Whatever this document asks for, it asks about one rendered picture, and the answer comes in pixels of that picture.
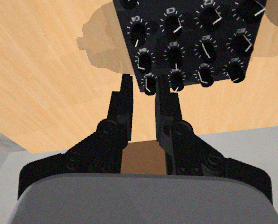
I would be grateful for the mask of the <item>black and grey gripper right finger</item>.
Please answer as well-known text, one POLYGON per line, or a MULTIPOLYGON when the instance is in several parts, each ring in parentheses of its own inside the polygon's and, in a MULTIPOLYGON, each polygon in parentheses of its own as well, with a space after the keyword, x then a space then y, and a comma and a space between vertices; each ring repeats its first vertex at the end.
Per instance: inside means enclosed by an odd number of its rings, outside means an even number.
POLYGON ((264 170, 225 158, 194 134, 192 125, 182 119, 178 93, 170 92, 168 75, 157 77, 155 125, 156 142, 165 150, 166 175, 238 180, 260 190, 273 205, 271 179, 264 170))

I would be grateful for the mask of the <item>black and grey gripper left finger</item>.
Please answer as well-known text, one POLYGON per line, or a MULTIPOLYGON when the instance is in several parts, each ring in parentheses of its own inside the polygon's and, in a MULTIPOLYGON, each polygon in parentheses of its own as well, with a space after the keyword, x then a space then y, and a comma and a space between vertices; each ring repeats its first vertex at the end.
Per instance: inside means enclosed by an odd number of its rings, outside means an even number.
POLYGON ((64 173, 121 172, 122 152, 131 141, 133 76, 122 74, 120 91, 112 91, 107 118, 94 133, 56 154, 26 164, 19 174, 18 199, 34 182, 64 173))

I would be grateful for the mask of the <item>black knob box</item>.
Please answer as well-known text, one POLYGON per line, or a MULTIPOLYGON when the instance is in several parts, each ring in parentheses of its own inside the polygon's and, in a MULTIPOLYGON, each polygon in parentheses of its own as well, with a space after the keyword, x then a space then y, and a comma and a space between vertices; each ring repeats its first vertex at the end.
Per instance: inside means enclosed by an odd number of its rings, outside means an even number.
POLYGON ((242 82, 266 2, 113 0, 140 93, 154 95, 160 75, 175 92, 242 82))

